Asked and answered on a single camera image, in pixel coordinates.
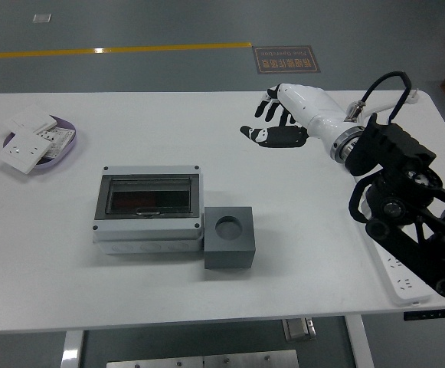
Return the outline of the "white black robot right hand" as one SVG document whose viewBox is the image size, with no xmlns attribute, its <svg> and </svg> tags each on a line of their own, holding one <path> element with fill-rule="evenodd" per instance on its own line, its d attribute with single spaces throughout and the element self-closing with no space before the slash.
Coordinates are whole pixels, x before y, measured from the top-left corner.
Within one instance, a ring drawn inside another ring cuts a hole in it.
<svg viewBox="0 0 445 368">
<path fill-rule="evenodd" d="M 299 84 L 271 87 L 260 101 L 255 117 L 265 116 L 269 122 L 279 107 L 282 113 L 277 126 L 242 126 L 242 134 L 265 148 L 301 147 L 309 137 L 318 138 L 334 156 L 363 131 L 356 122 L 347 120 L 345 111 L 321 88 Z"/>
</svg>

